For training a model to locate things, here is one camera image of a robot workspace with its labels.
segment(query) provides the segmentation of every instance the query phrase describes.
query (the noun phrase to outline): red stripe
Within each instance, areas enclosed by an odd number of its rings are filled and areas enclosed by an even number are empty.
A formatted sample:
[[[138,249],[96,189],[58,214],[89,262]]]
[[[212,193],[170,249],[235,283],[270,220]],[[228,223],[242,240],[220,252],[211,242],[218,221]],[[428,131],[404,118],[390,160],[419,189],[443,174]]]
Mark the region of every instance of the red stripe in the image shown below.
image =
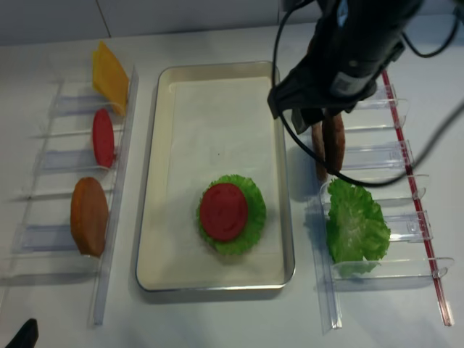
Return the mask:
[[[384,85],[390,86],[390,80],[389,80],[389,76],[386,73],[386,70],[382,72],[382,78],[384,79]],[[403,135],[401,125],[399,124],[398,110],[393,100],[394,95],[392,93],[392,90],[389,88],[386,88],[386,95],[390,99],[391,116],[393,117],[395,128],[397,130],[398,141],[404,141],[405,137]],[[407,153],[406,149],[403,149],[403,158],[405,159],[405,163],[408,163],[406,165],[407,174],[413,175],[413,169],[409,165],[411,161],[410,161],[409,154]],[[417,192],[417,184],[415,182],[415,179],[414,177],[410,176],[408,180],[409,180],[409,186],[411,188],[411,193],[413,194],[413,198],[414,198],[415,210],[417,212],[422,212],[423,208],[422,208],[421,200],[419,197],[415,196],[415,193]],[[430,232],[428,231],[427,224],[421,223],[420,230],[422,231],[422,235],[424,237],[423,243],[424,243],[424,246],[426,247],[427,257],[429,259],[435,258],[434,248],[432,247],[432,242],[430,240]],[[432,274],[435,274],[436,272],[438,272],[439,268],[436,263],[436,260],[430,260],[428,263],[430,264],[430,270]],[[442,280],[440,278],[434,278],[434,285],[435,285],[436,297],[438,299],[438,304],[440,307],[440,312],[442,313],[443,324],[445,324],[446,326],[451,326],[452,325],[451,313],[449,312],[447,301],[444,297]]]

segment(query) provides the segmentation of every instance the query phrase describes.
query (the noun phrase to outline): tray rim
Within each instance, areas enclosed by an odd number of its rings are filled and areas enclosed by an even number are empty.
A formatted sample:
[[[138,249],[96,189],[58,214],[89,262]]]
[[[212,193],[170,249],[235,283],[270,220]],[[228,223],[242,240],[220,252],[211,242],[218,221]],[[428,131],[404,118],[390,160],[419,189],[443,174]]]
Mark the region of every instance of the tray rim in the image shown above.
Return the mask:
[[[156,121],[156,112],[157,112],[157,107],[158,107],[158,96],[159,96],[159,85],[160,81],[165,77],[167,73],[169,73],[172,70],[181,70],[181,69],[189,69],[189,68],[220,68],[220,67],[231,67],[231,66],[237,66],[237,67],[247,67],[250,65],[262,65],[268,66],[269,67],[269,80],[271,80],[271,72],[272,72],[272,62],[267,61],[267,60],[259,60],[255,62],[232,62],[232,63],[222,63],[222,64],[203,64],[203,65],[180,65],[180,66],[174,66],[174,67],[167,67],[165,68],[160,74],[157,79],[157,84],[156,87],[154,88],[154,97],[156,96],[154,100],[154,111],[153,111],[153,125],[150,125],[151,129],[149,130],[149,134],[147,136],[151,137],[150,145],[149,145],[149,153],[151,154],[152,152],[152,145],[153,145],[153,132],[154,132],[154,125]],[[280,80],[280,72],[278,67],[275,67],[276,69],[276,74],[275,78],[277,82]],[[285,134],[283,131],[283,126],[281,123],[276,123],[276,127],[278,129],[275,129],[274,132],[279,132],[281,134],[281,148],[280,151],[282,151],[283,154],[283,173],[279,173],[279,175],[283,175],[282,179],[286,187],[288,188],[289,182],[288,182],[288,175],[287,175],[287,164],[286,164],[286,146],[285,146]],[[146,166],[145,173],[143,173],[146,178],[145,178],[145,183],[144,187],[146,188],[149,180],[149,163]],[[135,279],[136,283],[146,293],[154,294],[154,293],[181,293],[181,292],[191,292],[191,291],[198,291],[198,292],[206,292],[206,291],[256,291],[256,290],[281,290],[283,289],[289,282],[290,280],[294,277],[295,274],[295,269],[296,269],[296,263],[295,263],[295,251],[294,251],[294,237],[293,237],[293,225],[291,221],[291,206],[290,206],[290,198],[289,198],[289,193],[288,189],[286,190],[287,197],[288,199],[286,200],[286,211],[285,213],[288,215],[286,218],[288,220],[288,225],[289,225],[289,244],[288,248],[291,251],[290,255],[290,262],[291,262],[291,271],[286,272],[285,271],[285,264],[286,264],[286,258],[285,258],[285,251],[283,251],[283,268],[284,268],[284,279],[281,283],[276,283],[276,284],[261,284],[261,285],[250,285],[250,286],[188,286],[188,287],[183,287],[183,288],[164,288],[164,289],[148,289],[146,288],[142,282],[140,282],[138,278],[138,259],[139,259],[139,254],[140,254],[140,246],[141,246],[141,232],[142,232],[142,225],[144,221],[144,215],[145,215],[145,202],[146,202],[146,189],[144,190],[144,199],[143,199],[143,211],[141,214],[141,219],[140,219],[140,226],[138,227],[138,245],[137,245],[137,254],[136,254],[136,262],[135,262]],[[280,187],[279,187],[279,201],[281,201],[280,198],[281,192],[280,192]]]

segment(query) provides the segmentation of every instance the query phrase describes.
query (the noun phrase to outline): cheese slice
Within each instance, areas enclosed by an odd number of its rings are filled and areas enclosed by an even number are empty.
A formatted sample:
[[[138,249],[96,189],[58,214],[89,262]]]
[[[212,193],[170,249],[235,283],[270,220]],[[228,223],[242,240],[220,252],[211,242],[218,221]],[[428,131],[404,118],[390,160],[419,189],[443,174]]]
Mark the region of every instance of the cheese slice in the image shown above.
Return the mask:
[[[129,79],[123,67],[103,41],[100,41],[98,50],[93,52],[92,62],[94,88],[115,103],[112,108],[117,114],[125,116]]]

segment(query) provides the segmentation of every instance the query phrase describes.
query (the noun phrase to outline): food item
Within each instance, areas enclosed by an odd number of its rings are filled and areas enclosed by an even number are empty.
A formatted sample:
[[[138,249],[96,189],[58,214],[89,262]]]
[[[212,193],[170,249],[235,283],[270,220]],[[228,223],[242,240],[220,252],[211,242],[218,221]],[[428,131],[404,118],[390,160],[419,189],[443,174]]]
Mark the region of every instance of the food item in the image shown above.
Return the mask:
[[[339,172],[345,155],[345,129],[341,114],[334,117],[326,116],[322,122],[322,133],[326,162]]]
[[[75,185],[71,201],[71,234],[83,255],[100,257],[108,221],[108,204],[100,183],[82,178]]]
[[[108,111],[105,109],[100,109],[95,114],[92,141],[96,162],[110,168],[115,158],[115,134]]]
[[[312,125],[312,149],[323,160],[326,158],[326,151],[324,149],[324,140],[322,137],[321,122]],[[316,174],[320,181],[327,180],[327,170],[321,164],[316,162]]]
[[[213,181],[203,193],[196,218],[200,236],[217,252],[239,255],[260,240],[266,221],[266,205],[251,178],[224,175]]]
[[[103,41],[92,55],[92,83],[112,105],[113,110],[125,116],[128,101],[129,79],[116,56]]]
[[[327,246],[333,261],[383,258],[390,245],[391,231],[372,194],[363,187],[340,179],[329,184],[328,192],[331,195],[331,209],[326,225]],[[369,268],[372,269],[372,265],[363,271],[369,271]]]
[[[200,221],[208,236],[216,241],[231,241],[244,229],[248,219],[247,200],[231,183],[211,186],[200,204]]]

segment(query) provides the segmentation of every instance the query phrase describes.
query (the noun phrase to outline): tomato slice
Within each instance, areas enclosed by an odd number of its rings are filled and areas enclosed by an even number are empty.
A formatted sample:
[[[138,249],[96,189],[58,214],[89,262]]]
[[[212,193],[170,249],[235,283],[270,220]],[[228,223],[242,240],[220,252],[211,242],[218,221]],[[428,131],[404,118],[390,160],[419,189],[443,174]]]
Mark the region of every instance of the tomato slice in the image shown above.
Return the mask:
[[[200,204],[200,221],[208,236],[216,241],[231,241],[244,229],[248,205],[244,194],[232,183],[211,186]]]
[[[103,167],[111,167],[115,158],[115,134],[106,109],[100,109],[95,114],[92,141],[96,162]]]

